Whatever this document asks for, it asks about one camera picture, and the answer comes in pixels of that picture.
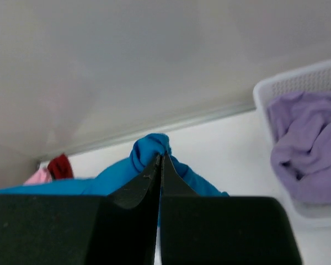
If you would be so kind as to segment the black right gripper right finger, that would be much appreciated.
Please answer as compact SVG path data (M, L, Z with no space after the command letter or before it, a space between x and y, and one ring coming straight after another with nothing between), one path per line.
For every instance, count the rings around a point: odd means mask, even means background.
M272 197L206 197L162 161L163 264L301 264L287 213Z

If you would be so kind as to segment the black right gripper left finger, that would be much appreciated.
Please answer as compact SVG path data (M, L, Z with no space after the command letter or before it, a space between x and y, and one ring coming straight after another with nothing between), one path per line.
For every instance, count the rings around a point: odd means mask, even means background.
M153 264L161 160L107 196L0 195L0 264Z

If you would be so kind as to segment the blue t shirt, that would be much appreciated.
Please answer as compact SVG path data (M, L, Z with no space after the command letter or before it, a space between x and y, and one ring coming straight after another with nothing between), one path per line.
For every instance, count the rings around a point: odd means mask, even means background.
M169 154L177 174L198 195L228 197L173 155L166 134L148 134L138 139L128 157L104 169L95 178L68 179L47 184L20 185L0 189L0 195L44 195L54 197L108 196L138 176L155 155Z

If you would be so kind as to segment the dark red folded t shirt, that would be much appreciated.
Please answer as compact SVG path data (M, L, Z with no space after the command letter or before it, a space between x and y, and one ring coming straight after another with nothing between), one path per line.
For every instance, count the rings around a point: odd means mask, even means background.
M70 161L64 153L51 160L47 169L53 180L74 179Z

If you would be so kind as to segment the pink folded t shirt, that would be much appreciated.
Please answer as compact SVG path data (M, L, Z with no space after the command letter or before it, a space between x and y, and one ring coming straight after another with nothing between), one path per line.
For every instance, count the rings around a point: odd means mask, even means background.
M53 178L47 168L41 168L37 170L31 177L29 177L24 185L38 185L44 183L50 183Z

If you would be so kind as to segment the lavender t shirt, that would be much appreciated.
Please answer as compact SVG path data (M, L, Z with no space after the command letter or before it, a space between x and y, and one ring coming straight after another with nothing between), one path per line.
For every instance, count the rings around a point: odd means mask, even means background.
M292 92L268 105L271 166L289 195L331 204L331 91Z

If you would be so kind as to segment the white plastic basket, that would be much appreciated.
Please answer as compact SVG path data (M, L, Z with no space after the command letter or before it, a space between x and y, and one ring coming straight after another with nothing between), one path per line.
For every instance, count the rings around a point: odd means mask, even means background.
M275 140L267 114L267 107L270 101L277 96L295 91L331 91L331 59L280 73L255 85L253 98L268 152L271 152ZM331 220L331 204L317 206L299 203L290 197L282 184L279 184L279 187L283 205L297 218L311 222Z

